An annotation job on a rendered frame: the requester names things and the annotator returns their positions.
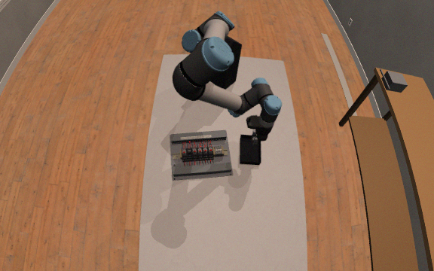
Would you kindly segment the grey relay panel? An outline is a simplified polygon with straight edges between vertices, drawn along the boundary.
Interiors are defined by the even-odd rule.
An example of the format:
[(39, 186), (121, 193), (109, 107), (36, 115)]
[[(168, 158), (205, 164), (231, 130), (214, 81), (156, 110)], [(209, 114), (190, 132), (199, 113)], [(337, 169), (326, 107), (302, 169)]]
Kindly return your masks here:
[[(182, 156), (182, 145), (187, 156)], [(203, 154), (203, 147), (208, 150), (209, 146), (213, 153)], [(202, 155), (198, 155), (198, 150), (197, 155), (193, 155), (192, 148), (200, 147)], [(226, 130), (171, 134), (170, 154), (173, 181), (233, 175)], [(196, 166), (189, 161), (192, 165), (195, 161)]]

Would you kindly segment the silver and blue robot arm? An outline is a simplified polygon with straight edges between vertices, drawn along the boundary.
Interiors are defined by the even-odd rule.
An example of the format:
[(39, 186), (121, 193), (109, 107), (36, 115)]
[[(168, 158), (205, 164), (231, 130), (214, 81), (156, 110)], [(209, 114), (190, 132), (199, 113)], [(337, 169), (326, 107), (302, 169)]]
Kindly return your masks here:
[(282, 102), (264, 78), (253, 80), (252, 88), (241, 96), (209, 83), (234, 63), (232, 49), (225, 42), (233, 28), (234, 24), (217, 11), (195, 30), (188, 30), (182, 37), (182, 47), (190, 54), (174, 69), (173, 86), (185, 99), (226, 108), (233, 117), (260, 104), (261, 119), (273, 123)]

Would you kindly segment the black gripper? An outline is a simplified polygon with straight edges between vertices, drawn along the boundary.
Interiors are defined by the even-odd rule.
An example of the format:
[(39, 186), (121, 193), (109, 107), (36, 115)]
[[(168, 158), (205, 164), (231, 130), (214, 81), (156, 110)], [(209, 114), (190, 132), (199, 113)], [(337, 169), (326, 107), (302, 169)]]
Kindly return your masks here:
[(268, 133), (270, 133), (270, 131), (272, 130), (275, 121), (273, 123), (266, 123), (261, 119), (260, 114), (260, 116), (252, 115), (250, 117), (247, 117), (246, 123), (248, 128), (255, 129), (253, 130), (252, 137), (257, 136), (257, 138), (254, 138), (252, 144), (256, 145), (258, 143), (258, 140), (260, 142), (267, 140)]

